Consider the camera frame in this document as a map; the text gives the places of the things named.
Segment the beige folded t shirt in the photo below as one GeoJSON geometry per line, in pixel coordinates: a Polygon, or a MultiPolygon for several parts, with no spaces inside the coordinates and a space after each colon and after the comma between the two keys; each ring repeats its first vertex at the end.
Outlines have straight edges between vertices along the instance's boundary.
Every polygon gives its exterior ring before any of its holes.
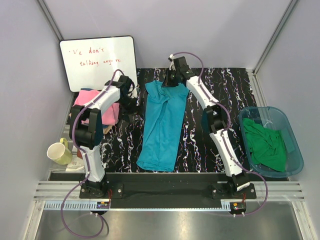
{"type": "Polygon", "coordinates": [[[103,128],[103,134],[106,135],[111,129],[113,128],[113,125],[108,125],[103,128]]]}

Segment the pink folded t shirt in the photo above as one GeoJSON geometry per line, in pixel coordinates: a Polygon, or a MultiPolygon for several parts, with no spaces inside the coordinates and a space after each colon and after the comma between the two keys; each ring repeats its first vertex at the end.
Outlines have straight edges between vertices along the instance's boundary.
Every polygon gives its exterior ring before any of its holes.
{"type": "MultiPolygon", "coordinates": [[[[78,97],[75,99],[74,105],[86,106],[100,95],[98,90],[81,90],[78,97]]],[[[90,109],[99,109],[101,111],[102,124],[106,126],[114,126],[119,118],[119,103],[120,90],[116,87],[111,87],[90,109]]]]}

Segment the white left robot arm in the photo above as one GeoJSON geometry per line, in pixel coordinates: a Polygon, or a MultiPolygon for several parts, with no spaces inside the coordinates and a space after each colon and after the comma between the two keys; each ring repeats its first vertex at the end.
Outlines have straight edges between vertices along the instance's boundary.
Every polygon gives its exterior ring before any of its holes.
{"type": "Polygon", "coordinates": [[[97,198],[103,198],[108,193],[106,173],[100,156],[104,135],[102,116],[114,103],[120,105],[121,114],[136,114],[137,99],[131,97],[134,89],[134,82],[122,74],[117,81],[109,80],[92,100],[71,108],[69,136],[80,151],[85,167],[85,180],[81,186],[97,198]]]}

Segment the yellow green mug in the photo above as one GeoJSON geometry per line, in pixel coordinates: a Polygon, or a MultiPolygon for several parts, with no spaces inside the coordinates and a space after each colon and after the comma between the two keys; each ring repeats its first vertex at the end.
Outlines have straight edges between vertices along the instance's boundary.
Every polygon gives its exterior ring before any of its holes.
{"type": "Polygon", "coordinates": [[[68,140],[61,138],[59,142],[49,146],[46,152],[47,157],[55,163],[65,166],[72,162],[72,152],[68,147],[68,140]]]}

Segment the black white manual booklet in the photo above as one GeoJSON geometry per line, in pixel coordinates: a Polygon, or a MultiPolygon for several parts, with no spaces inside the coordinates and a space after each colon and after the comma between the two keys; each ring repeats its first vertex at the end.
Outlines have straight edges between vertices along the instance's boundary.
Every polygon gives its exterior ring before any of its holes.
{"type": "Polygon", "coordinates": [[[80,157],[78,157],[78,155],[77,155],[78,150],[74,146],[73,141],[71,140],[71,138],[69,136],[69,131],[70,131],[70,125],[65,124],[63,126],[60,139],[61,138],[67,139],[68,149],[72,153],[72,161],[68,165],[59,165],[50,159],[51,164],[50,164],[49,169],[51,172],[55,172],[55,173],[82,173],[84,171],[84,161],[80,157]]]}

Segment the teal plastic basin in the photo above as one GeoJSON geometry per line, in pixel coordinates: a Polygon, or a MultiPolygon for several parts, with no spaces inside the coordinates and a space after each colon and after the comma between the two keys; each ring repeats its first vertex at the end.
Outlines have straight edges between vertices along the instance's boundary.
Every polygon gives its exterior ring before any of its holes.
{"type": "Polygon", "coordinates": [[[299,149],[297,140],[289,123],[287,116],[278,108],[267,107],[246,107],[238,115],[239,125],[243,138],[244,148],[250,167],[260,175],[268,178],[287,178],[298,174],[304,167],[304,160],[299,149]],[[286,150],[286,166],[284,172],[275,171],[262,164],[254,164],[248,148],[244,132],[243,119],[248,118],[265,128],[280,131],[286,150]]]}

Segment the aluminium frame rail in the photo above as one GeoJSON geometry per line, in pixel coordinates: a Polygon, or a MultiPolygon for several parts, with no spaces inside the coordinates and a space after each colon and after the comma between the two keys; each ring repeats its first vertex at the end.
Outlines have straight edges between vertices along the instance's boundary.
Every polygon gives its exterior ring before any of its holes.
{"type": "Polygon", "coordinates": [[[34,199],[70,200],[107,198],[124,199],[130,196],[148,197],[209,197],[214,200],[257,200],[263,201],[304,201],[301,186],[295,181],[253,181],[240,191],[233,191],[226,182],[190,181],[132,181],[109,182],[107,193],[76,186],[74,181],[41,181],[36,188],[34,199]]]}

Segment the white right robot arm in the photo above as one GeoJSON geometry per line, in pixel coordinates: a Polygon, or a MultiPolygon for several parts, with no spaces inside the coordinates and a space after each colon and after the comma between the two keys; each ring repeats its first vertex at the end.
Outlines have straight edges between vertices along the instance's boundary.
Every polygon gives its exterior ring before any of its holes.
{"type": "Polygon", "coordinates": [[[228,177],[227,192],[232,198],[239,198],[249,187],[250,181],[243,170],[229,139],[231,117],[228,110],[211,94],[202,81],[202,73],[196,73],[187,64],[184,56],[169,56],[170,66],[166,70],[163,87],[177,87],[183,84],[202,107],[202,128],[209,133],[222,159],[228,177]]]}

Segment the white dry erase board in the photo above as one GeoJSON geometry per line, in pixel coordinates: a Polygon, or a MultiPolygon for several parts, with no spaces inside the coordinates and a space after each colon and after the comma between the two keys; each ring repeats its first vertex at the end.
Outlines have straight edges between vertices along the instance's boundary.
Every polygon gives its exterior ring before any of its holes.
{"type": "Polygon", "coordinates": [[[138,84],[132,36],[63,40],[59,47],[73,93],[81,89],[102,90],[117,69],[138,84]]]}

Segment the teal t shirt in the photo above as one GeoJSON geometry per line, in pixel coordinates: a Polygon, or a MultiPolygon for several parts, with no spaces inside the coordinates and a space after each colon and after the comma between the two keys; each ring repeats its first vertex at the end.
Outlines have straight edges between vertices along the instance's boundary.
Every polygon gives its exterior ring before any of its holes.
{"type": "Polygon", "coordinates": [[[142,150],[137,165],[147,171],[172,172],[175,168],[189,90],[179,83],[164,87],[145,84],[147,91],[142,150]]]}

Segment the green t shirt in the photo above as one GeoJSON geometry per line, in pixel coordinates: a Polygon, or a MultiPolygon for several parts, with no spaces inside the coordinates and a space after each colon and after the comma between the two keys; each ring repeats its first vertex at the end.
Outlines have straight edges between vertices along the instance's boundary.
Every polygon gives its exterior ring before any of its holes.
{"type": "Polygon", "coordinates": [[[283,173],[287,154],[281,132],[265,128],[249,118],[243,119],[243,126],[252,162],[283,173]]]}

